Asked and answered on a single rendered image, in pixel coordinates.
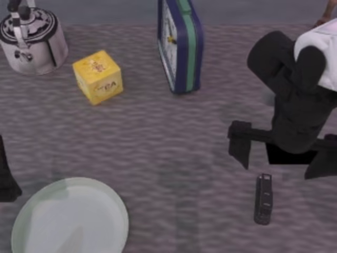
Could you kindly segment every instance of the plate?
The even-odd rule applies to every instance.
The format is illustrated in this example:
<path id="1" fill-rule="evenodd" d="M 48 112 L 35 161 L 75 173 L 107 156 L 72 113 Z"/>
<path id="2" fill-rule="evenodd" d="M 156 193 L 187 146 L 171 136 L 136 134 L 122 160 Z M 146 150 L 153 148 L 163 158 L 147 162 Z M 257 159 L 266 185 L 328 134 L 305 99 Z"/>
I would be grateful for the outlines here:
<path id="1" fill-rule="evenodd" d="M 128 235 L 123 201 L 109 186 L 68 178 L 33 195 L 12 230 L 13 253 L 121 253 Z"/>

